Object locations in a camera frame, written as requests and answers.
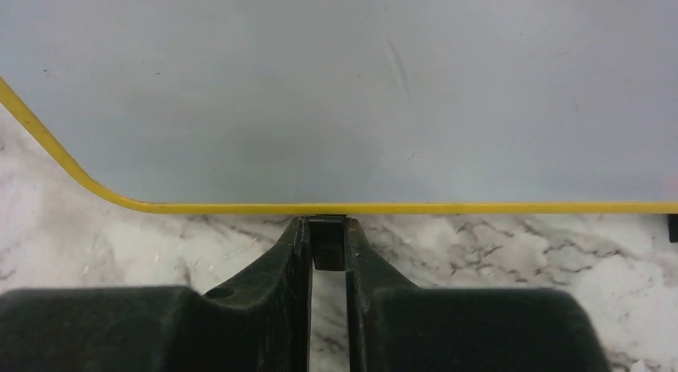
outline whiteboard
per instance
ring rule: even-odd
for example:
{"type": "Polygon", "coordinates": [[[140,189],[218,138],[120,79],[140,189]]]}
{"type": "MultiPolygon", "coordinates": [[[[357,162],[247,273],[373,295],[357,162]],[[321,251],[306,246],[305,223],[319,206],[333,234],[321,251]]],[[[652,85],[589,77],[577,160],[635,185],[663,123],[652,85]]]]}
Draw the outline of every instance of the whiteboard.
{"type": "Polygon", "coordinates": [[[0,0],[0,76],[144,202],[675,202],[677,3],[0,0]]]}

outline yellow trim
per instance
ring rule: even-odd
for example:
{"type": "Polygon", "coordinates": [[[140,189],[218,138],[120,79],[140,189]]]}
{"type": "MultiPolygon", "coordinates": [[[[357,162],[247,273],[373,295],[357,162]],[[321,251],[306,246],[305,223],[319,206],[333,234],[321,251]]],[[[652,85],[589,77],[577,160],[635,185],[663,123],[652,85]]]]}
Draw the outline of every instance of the yellow trim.
{"type": "Polygon", "coordinates": [[[170,204],[116,194],[92,179],[0,77],[0,103],[76,182],[119,206],[153,214],[678,214],[678,202],[170,204]]]}

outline marble surface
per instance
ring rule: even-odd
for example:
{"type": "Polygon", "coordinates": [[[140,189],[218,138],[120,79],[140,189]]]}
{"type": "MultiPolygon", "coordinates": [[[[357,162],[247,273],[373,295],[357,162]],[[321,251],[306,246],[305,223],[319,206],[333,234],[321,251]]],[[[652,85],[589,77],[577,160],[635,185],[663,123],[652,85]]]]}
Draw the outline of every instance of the marble surface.
{"type": "MultiPolygon", "coordinates": [[[[0,291],[188,284],[204,292],[290,217],[152,215],[82,189],[0,107],[0,291]]],[[[678,246],[661,216],[361,216],[420,286],[547,286],[587,310],[614,370],[678,371],[678,246]]],[[[348,370],[343,274],[313,276],[313,371],[348,370]]]]}

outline black object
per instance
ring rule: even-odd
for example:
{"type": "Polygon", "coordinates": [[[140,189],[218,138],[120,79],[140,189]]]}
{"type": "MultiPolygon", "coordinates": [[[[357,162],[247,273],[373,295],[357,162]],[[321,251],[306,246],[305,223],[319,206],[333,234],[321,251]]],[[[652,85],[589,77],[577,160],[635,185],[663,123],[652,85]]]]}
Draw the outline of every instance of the black object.
{"type": "Polygon", "coordinates": [[[669,242],[678,242],[678,214],[667,214],[666,224],[669,242]]]}
{"type": "Polygon", "coordinates": [[[295,218],[204,296],[183,286],[20,290],[0,298],[0,370],[306,371],[311,261],[345,270],[352,371],[609,371],[555,290],[424,290],[357,220],[295,218]]]}

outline white marble table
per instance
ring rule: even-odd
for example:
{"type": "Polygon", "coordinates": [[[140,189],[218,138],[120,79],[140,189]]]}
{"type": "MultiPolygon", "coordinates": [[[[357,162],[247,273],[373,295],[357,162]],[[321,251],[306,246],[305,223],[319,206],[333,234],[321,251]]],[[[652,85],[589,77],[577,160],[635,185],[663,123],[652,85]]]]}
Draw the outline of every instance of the white marble table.
{"type": "MultiPolygon", "coordinates": [[[[678,247],[663,217],[360,217],[420,286],[555,286],[588,311],[615,370],[678,370],[678,247]]],[[[282,216],[122,209],[72,181],[0,109],[0,290],[189,284],[204,292],[263,254],[282,216]]],[[[311,367],[348,370],[343,274],[313,276],[311,367]]]]}

